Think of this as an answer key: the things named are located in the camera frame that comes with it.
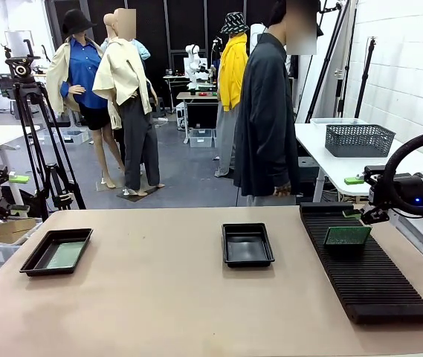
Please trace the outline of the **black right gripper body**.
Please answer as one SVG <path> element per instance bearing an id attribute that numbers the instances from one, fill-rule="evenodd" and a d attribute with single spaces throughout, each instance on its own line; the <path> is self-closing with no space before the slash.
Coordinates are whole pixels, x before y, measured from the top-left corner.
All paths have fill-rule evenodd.
<path id="1" fill-rule="evenodd" d="M 372 205 L 389 210 L 398 206 L 387 193 L 387 186 L 382 182 L 382 175 L 369 177 L 369 201 Z M 409 173 L 396 174 L 393 178 L 393 187 L 398 197 L 409 205 L 423 207 L 423 178 Z"/>

